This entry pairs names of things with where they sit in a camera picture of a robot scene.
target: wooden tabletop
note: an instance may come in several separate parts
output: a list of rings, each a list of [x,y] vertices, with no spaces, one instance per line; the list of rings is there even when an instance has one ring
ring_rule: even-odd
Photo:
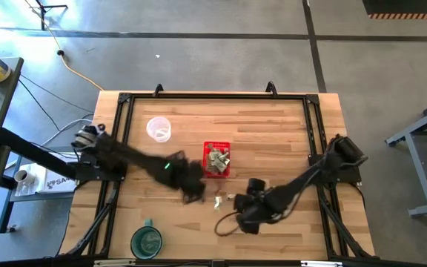
[[[99,95],[93,122],[106,124],[108,133],[113,126],[119,93],[103,91]],[[338,95],[320,93],[319,97],[327,138],[346,135]],[[120,136],[127,108],[124,112]],[[146,132],[147,122],[155,116],[166,117],[171,122],[172,136],[166,143],[154,141]],[[143,226],[144,219],[152,219],[164,242],[159,259],[326,259],[319,203],[313,186],[305,190],[288,219],[275,225],[261,225],[258,235],[239,230],[228,237],[214,233],[216,222],[233,211],[233,203],[225,198],[216,211],[215,195],[244,194],[249,178],[264,179],[268,186],[281,185],[308,167],[310,151],[301,101],[136,100],[129,145],[160,155],[184,150],[190,159],[202,159],[204,141],[231,143],[230,176],[206,180],[204,203],[183,205],[180,192],[155,183],[143,170],[128,167],[116,209],[110,258],[133,257],[130,239]],[[89,182],[75,193],[61,253],[70,250],[93,222],[99,188],[100,182]],[[347,184],[339,184],[337,193],[343,222],[361,246],[373,254],[361,196]],[[232,217],[219,230],[228,231],[235,226]],[[104,232],[102,225],[97,249],[102,246]],[[331,227],[331,232],[334,247],[339,251],[335,227]]]

